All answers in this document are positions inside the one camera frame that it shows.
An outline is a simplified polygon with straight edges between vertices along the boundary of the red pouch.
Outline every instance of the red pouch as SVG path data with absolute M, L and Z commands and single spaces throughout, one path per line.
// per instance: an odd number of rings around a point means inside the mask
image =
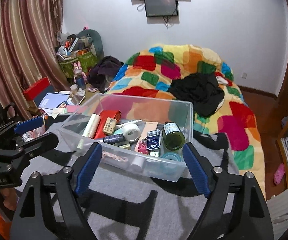
M 101 120 L 97 127 L 94 139 L 100 139 L 100 138 L 105 137 L 106 134 L 103 133 L 103 128 L 104 128 L 107 118 L 108 117 L 114 118 L 117 120 L 117 122 L 119 122 L 119 120 L 121 119 L 121 112 L 118 110 L 103 110 L 100 113 L 100 117 L 101 117 Z

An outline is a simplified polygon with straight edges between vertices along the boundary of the gray fabric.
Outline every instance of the gray fabric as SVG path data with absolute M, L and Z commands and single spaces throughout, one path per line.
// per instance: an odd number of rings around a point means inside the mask
M 59 124 L 55 124 L 49 131 L 59 137 L 57 149 L 67 152 L 68 146 L 56 130 L 58 127 Z M 214 141 L 218 139 L 218 135 L 206 137 Z M 193 145 L 213 166 L 222 164 L 224 150 L 208 149 L 195 139 Z M 227 153 L 228 172 L 238 174 L 230 149 Z M 76 158 L 73 154 L 67 165 L 72 165 Z M 17 189 L 23 190 L 34 171 L 50 174 L 61 168 L 44 157 L 34 158 L 24 170 L 23 184 Z M 185 170 L 178 182 L 167 182 L 101 163 L 80 203 L 98 239 L 187 239 L 207 201 L 197 192 L 190 178 L 188 170 Z M 232 202 L 233 194 L 229 194 L 224 213 L 230 212 Z M 57 221 L 63 221 L 58 203 L 54 205 L 54 212 Z M 225 221 L 229 221 L 227 218 L 228 215 L 224 216 Z

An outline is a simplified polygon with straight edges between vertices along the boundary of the screw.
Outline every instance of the screw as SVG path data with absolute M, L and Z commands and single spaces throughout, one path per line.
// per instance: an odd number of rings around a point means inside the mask
M 37 178 L 40 175 L 40 173 L 38 171 L 35 171 L 31 174 L 32 178 Z
M 8 171 L 12 170 L 12 168 L 13 168 L 12 164 L 6 165 L 6 169 L 7 169 Z
M 221 167 L 218 167 L 218 166 L 214 167 L 214 172 L 222 173 L 222 171 L 223 171 L 223 169 Z
M 247 176 L 248 178 L 252 179 L 252 178 L 254 177 L 254 174 L 253 174 L 252 172 L 250 172 L 250 171 L 247 171 L 247 172 L 246 172 L 246 176 Z
M 71 170 L 72 170 L 72 168 L 70 166 L 66 166 L 63 168 L 64 173 L 69 173 L 69 172 L 71 172 Z

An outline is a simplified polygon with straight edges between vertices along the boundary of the bottle label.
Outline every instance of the bottle label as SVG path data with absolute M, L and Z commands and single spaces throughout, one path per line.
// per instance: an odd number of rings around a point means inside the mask
M 165 134 L 168 135 L 171 132 L 180 132 L 180 129 L 178 128 L 177 124 L 174 122 L 169 122 L 164 125 Z

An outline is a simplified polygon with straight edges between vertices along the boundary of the baseboard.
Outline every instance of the baseboard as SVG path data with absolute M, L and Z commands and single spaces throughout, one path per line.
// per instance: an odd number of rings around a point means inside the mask
M 277 96 L 273 93 L 269 93 L 269 92 L 255 89 L 255 88 L 243 87 L 240 85 L 238 85 L 238 87 L 240 88 L 241 91 L 251 92 L 251 93 L 258 94 L 258 95 L 263 95 L 263 96 L 270 97 L 270 98 L 277 100 Z

